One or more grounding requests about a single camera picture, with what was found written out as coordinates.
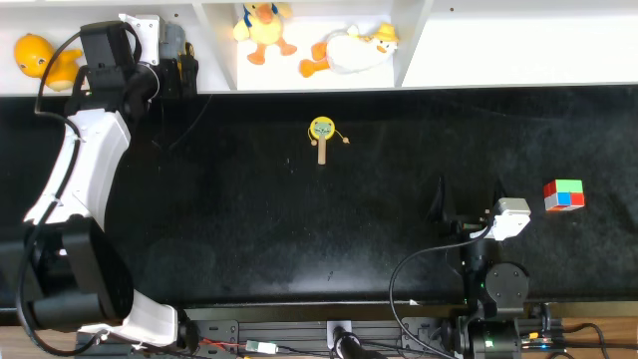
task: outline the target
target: blue vest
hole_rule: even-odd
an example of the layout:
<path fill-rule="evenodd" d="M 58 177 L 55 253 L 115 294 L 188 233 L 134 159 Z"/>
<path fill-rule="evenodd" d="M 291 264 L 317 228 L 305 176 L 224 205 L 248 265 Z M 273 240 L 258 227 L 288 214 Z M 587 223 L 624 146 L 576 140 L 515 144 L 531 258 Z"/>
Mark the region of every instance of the blue vest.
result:
<path fill-rule="evenodd" d="M 279 9 L 277 9 L 274 3 L 272 4 L 272 12 L 275 15 L 279 13 Z M 246 26 L 248 28 L 251 28 L 252 24 L 250 23 L 250 20 L 248 20 L 248 16 L 250 16 L 250 12 L 248 11 L 248 9 L 246 9 L 246 5 L 244 5 L 243 6 L 243 22 L 246 23 Z"/>

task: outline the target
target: white plush duck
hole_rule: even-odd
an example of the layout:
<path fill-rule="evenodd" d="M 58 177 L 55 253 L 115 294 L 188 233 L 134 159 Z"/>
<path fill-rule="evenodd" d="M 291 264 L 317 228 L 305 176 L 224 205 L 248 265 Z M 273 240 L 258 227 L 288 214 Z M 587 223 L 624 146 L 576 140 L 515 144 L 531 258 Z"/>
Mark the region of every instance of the white plush duck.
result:
<path fill-rule="evenodd" d="M 327 69 L 338 74 L 365 71 L 391 58 L 398 43 L 395 28 L 390 24 L 382 24 L 371 37 L 360 36 L 359 29 L 353 25 L 347 32 L 335 32 L 325 42 L 315 44 L 312 47 L 314 62 L 301 61 L 299 71 L 305 78 Z"/>

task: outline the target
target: wooden handle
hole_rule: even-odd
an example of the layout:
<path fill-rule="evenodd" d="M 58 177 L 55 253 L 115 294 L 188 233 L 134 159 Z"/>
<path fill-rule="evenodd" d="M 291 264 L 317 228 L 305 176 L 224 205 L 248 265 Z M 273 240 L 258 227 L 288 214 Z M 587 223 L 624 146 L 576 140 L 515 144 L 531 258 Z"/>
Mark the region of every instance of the wooden handle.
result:
<path fill-rule="evenodd" d="M 317 164 L 326 165 L 326 137 L 319 137 L 319 155 L 317 156 Z"/>

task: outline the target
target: wooden floor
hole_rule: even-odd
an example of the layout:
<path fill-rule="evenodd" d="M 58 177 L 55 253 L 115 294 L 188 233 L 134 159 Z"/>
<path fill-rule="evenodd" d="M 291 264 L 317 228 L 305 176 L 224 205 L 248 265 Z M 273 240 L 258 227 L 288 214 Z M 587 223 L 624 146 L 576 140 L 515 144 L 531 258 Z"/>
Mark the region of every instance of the wooden floor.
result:
<path fill-rule="evenodd" d="M 565 327 L 580 323 L 591 322 L 600 326 L 608 343 L 638 344 L 638 317 L 614 318 L 573 318 L 564 319 Z M 41 337 L 49 344 L 60 349 L 72 349 L 75 344 L 75 333 L 64 334 L 53 331 L 41 332 Z M 598 342 L 598 336 L 593 329 L 568 334 L 572 341 Z M 611 359 L 638 359 L 638 352 L 623 349 L 609 349 Z M 570 349 L 569 354 L 576 359 L 601 359 L 600 349 Z M 0 359 L 28 359 L 47 358 L 27 338 L 21 327 L 0 327 Z M 523 355 L 524 359 L 546 359 L 548 355 L 530 353 Z"/>

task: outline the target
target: blue cube face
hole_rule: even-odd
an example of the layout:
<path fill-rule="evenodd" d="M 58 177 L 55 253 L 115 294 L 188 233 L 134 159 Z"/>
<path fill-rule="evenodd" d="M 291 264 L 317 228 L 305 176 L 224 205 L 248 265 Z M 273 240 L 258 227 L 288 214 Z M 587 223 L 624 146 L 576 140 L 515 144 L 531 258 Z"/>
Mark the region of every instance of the blue cube face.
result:
<path fill-rule="evenodd" d="M 558 205 L 571 205 L 571 195 L 565 192 L 558 193 Z"/>

